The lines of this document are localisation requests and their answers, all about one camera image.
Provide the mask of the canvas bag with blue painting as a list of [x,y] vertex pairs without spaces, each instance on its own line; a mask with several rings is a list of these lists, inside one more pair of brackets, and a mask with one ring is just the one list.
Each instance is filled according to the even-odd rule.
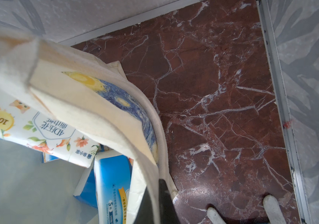
[[[145,111],[156,138],[154,148],[145,139],[142,121],[102,96],[106,82],[125,91]],[[165,180],[172,200],[178,191],[169,173],[162,123],[139,88],[94,55],[0,26],[0,89],[133,159],[128,221],[140,224],[147,189],[154,224],[161,224],[159,180]]]

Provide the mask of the blue tissue pack front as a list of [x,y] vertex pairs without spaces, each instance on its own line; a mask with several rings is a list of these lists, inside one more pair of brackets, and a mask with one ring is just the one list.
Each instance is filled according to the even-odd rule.
[[125,224],[131,173],[131,159],[115,150],[99,152],[85,169],[74,197],[98,209],[100,224]]

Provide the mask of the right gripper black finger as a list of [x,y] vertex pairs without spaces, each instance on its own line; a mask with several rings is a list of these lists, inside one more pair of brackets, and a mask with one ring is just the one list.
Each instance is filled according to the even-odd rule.
[[[165,180],[159,180],[159,211],[161,224],[179,224],[179,218],[175,211],[170,192]],[[148,190],[145,190],[140,205],[140,223],[154,224],[153,209]]]

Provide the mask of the orange blue tissue pack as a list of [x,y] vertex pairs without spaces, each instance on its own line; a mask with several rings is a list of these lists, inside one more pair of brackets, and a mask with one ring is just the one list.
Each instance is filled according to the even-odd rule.
[[1,90],[0,139],[85,168],[100,149],[99,143],[74,127],[48,118]]

